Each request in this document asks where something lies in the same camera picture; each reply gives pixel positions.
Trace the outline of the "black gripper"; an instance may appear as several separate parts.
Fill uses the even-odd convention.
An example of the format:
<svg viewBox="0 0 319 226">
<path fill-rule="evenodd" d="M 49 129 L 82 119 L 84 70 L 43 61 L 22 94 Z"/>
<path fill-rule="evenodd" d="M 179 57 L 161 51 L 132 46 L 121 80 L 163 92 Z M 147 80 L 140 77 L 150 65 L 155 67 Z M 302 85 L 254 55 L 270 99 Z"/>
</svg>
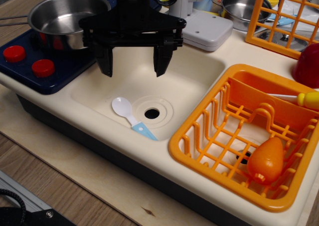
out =
<svg viewBox="0 0 319 226">
<path fill-rule="evenodd" d="M 164 75 L 173 49 L 182 46 L 186 20 L 160 13 L 151 0 L 117 0 L 114 8 L 79 21 L 85 46 L 92 47 L 101 72 L 113 76 L 113 47 L 154 47 L 154 70 Z"/>
</svg>

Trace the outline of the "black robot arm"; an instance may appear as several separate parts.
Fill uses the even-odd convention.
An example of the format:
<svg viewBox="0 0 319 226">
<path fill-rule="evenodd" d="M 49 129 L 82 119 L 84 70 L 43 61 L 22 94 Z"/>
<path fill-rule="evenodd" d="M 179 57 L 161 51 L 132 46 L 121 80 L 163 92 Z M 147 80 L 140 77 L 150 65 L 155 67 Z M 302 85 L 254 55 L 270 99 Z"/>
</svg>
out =
<svg viewBox="0 0 319 226">
<path fill-rule="evenodd" d="M 83 44 L 94 52 L 101 72 L 113 75 L 115 47 L 153 47 L 156 75 L 165 74 L 173 51 L 183 44 L 186 20 L 156 11 L 151 0 L 116 1 L 113 9 L 79 21 Z"/>
</svg>

